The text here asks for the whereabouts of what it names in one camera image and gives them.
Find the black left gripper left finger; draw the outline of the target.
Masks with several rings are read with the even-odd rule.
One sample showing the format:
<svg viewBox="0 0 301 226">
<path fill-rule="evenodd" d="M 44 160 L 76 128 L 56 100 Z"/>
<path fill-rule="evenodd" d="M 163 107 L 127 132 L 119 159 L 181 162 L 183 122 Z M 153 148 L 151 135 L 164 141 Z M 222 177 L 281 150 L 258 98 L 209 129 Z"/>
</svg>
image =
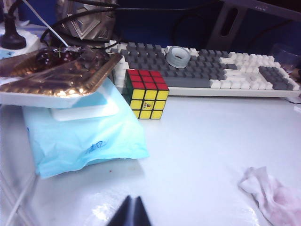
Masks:
<svg viewBox="0 0 301 226">
<path fill-rule="evenodd" d="M 134 204 L 133 199 L 128 195 L 118 210 L 115 212 L 107 226 L 133 226 L 134 225 Z"/>
</svg>

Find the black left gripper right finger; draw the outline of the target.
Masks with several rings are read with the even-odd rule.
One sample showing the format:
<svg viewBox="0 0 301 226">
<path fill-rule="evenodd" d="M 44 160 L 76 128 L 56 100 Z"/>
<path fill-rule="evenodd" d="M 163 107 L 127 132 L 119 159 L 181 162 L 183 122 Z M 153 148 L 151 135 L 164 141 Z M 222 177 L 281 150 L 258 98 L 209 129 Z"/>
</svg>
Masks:
<svg viewBox="0 0 301 226">
<path fill-rule="evenodd" d="M 135 201 L 135 226 L 151 226 L 151 222 L 140 196 L 138 196 Z"/>
</svg>

